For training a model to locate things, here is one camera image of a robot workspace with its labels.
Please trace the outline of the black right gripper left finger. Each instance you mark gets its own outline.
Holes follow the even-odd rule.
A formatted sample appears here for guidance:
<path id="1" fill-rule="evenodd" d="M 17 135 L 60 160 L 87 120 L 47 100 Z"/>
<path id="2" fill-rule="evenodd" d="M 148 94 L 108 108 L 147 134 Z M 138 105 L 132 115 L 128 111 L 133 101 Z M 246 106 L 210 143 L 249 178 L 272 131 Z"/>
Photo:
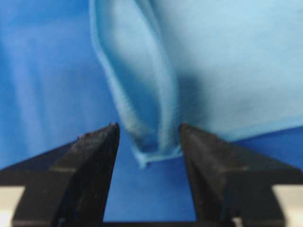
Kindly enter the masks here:
<path id="1" fill-rule="evenodd" d="M 114 123 L 0 172 L 3 227 L 102 221 L 119 146 Z"/>

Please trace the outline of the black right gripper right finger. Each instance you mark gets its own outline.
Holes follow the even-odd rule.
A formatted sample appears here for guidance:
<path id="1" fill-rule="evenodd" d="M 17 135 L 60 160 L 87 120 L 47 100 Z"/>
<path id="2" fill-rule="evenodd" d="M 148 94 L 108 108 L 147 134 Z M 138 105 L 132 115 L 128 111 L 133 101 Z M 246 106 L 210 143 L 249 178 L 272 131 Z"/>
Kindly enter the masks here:
<path id="1" fill-rule="evenodd" d="M 179 127 L 199 222 L 235 227 L 300 227 L 303 173 L 188 124 Z"/>

